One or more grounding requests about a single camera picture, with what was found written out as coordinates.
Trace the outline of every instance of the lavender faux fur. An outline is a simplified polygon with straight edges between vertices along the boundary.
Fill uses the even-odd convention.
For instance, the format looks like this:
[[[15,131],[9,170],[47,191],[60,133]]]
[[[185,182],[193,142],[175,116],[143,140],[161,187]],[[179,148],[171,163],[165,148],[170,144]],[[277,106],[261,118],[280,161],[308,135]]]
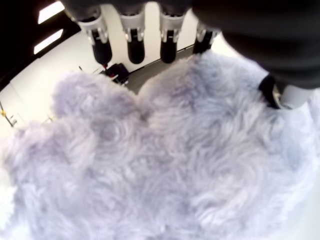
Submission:
[[[313,185],[320,94],[273,110],[257,90],[265,75],[211,52],[176,63],[138,95],[101,75],[67,75],[54,96],[60,120],[2,144],[11,192],[0,201],[14,194],[14,212],[0,239],[269,235]]]

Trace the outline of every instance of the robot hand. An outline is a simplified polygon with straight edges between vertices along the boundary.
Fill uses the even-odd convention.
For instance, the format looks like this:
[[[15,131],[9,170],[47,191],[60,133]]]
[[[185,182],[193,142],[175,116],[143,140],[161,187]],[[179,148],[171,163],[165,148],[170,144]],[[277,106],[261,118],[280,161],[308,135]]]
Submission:
[[[112,4],[120,15],[132,63],[144,60],[146,0],[61,0],[67,14],[87,34],[95,59],[112,58],[107,24],[100,5]],[[202,53],[221,29],[226,41],[270,74],[260,90],[277,109],[303,105],[320,87],[320,2],[305,0],[157,0],[160,9],[160,56],[175,60],[185,13],[199,18],[193,52]]]

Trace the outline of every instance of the gray surface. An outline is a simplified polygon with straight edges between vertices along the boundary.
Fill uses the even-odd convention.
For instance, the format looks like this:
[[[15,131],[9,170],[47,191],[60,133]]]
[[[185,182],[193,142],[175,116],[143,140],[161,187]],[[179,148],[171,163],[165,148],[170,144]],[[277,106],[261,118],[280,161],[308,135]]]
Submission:
[[[186,50],[182,50],[176,54],[176,61],[183,59],[192,55],[193,47],[190,47]],[[129,76],[129,82],[126,85],[128,89],[134,93],[138,93],[142,85],[153,76],[161,73],[163,70],[170,67],[171,64],[163,63],[161,60],[151,63],[144,68],[133,72]]]

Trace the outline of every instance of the black rubber tip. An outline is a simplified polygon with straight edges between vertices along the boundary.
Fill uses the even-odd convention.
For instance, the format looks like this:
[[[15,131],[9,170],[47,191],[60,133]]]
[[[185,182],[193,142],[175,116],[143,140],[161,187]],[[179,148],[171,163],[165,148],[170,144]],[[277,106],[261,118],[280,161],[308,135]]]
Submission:
[[[193,45],[194,54],[202,54],[208,49],[211,49],[212,44],[210,44],[210,40],[211,40],[212,34],[213,34],[212,32],[207,32],[202,42],[199,42],[197,39],[195,39],[195,42]]]
[[[142,63],[145,59],[144,41],[132,39],[132,42],[128,42],[128,56],[133,64]]]
[[[95,60],[101,64],[106,65],[112,59],[112,50],[109,40],[102,43],[99,39],[95,40],[95,45],[92,46]]]
[[[171,64],[177,55],[177,43],[168,38],[167,42],[161,42],[160,57],[165,64]]]
[[[268,102],[269,107],[279,109],[273,96],[276,79],[274,76],[268,74],[260,83],[259,90],[262,92],[264,98]]]

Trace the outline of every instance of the fur fabric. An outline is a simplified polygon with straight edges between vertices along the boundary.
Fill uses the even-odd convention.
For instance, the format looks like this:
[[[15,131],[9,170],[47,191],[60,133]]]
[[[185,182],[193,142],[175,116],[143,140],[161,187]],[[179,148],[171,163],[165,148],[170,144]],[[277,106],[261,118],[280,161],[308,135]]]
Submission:
[[[256,64],[208,51],[134,95],[66,75],[60,120],[2,144],[4,240],[258,240],[307,197],[319,165],[320,94],[267,106]],[[11,206],[14,212],[3,206]]]

